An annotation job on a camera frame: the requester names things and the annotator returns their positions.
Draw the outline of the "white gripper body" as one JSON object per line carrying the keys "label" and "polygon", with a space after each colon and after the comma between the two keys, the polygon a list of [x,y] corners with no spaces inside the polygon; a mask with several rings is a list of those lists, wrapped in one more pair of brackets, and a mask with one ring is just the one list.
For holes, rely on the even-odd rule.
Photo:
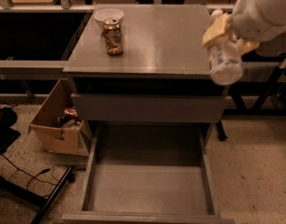
{"label": "white gripper body", "polygon": [[269,41],[286,32],[286,0],[237,0],[232,18],[239,38]]}

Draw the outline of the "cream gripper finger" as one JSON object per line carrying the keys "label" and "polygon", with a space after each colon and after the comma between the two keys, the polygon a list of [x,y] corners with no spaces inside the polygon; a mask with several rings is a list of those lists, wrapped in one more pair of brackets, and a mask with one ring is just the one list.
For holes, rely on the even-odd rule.
{"label": "cream gripper finger", "polygon": [[212,13],[211,24],[203,34],[202,47],[208,48],[214,44],[227,41],[233,34],[231,28],[232,16],[228,13]]}
{"label": "cream gripper finger", "polygon": [[257,41],[249,41],[243,38],[239,38],[236,43],[241,55],[249,53],[250,51],[257,49],[260,46],[260,43]]}

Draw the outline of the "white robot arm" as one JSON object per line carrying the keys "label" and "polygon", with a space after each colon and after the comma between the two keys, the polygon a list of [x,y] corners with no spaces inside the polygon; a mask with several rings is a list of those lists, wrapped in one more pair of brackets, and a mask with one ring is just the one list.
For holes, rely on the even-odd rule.
{"label": "white robot arm", "polygon": [[241,54],[286,32],[286,0],[237,0],[232,13],[222,13],[207,28],[202,47],[236,38]]}

